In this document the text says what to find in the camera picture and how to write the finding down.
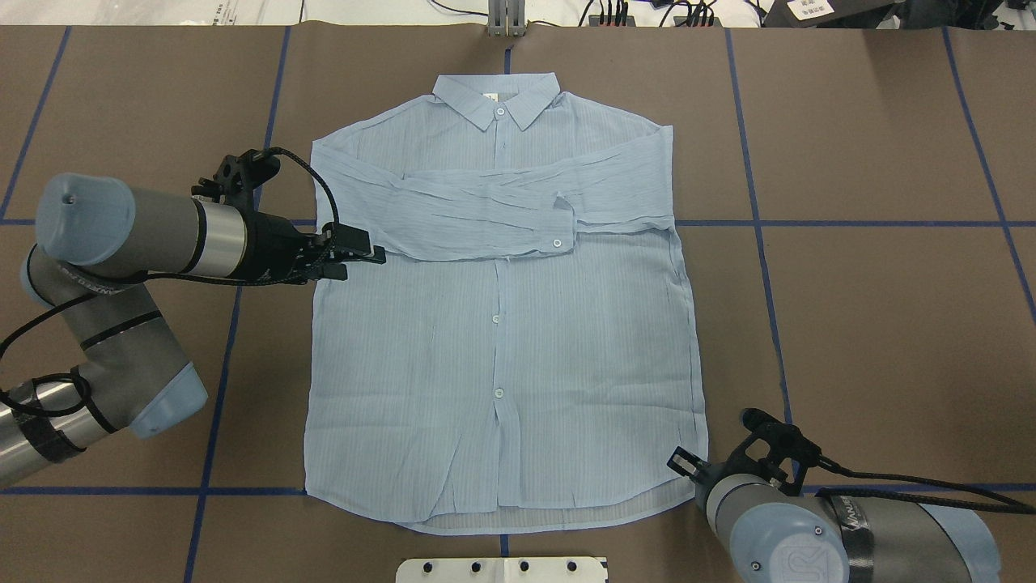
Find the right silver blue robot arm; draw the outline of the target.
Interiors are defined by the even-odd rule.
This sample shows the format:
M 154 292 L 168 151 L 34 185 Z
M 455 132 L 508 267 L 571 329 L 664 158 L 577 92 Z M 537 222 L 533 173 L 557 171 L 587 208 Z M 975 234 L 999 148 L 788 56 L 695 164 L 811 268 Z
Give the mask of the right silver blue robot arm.
M 807 469 L 836 465 L 796 425 L 749 407 L 725 461 L 678 447 L 669 468 L 745 582 L 998 582 L 1000 551 L 974 509 L 862 488 L 804 496 Z

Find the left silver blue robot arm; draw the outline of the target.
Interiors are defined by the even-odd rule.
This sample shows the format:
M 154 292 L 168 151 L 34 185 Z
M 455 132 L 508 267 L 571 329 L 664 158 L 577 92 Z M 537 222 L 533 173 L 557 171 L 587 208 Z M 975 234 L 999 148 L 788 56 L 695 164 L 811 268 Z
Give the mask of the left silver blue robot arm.
M 45 312 L 16 328 L 2 349 L 61 317 L 84 361 L 2 391 L 4 487 L 122 429 L 147 439 L 203 409 L 208 393 L 148 282 L 301 285 L 347 280 L 349 262 L 385 262 L 384 247 L 337 211 L 306 233 L 257 210 L 255 194 L 277 176 L 281 158 L 299 165 L 334 204 L 327 182 L 281 147 L 227 155 L 184 196 L 71 172 L 49 180 L 36 243 L 21 266 L 23 289 Z

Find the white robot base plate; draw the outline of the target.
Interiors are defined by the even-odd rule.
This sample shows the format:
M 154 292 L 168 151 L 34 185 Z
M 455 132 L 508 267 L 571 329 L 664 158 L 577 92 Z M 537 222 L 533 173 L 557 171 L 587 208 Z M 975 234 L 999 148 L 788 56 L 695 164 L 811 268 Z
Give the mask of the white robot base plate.
M 608 582 L 605 558 L 591 556 L 405 560 L 396 582 Z

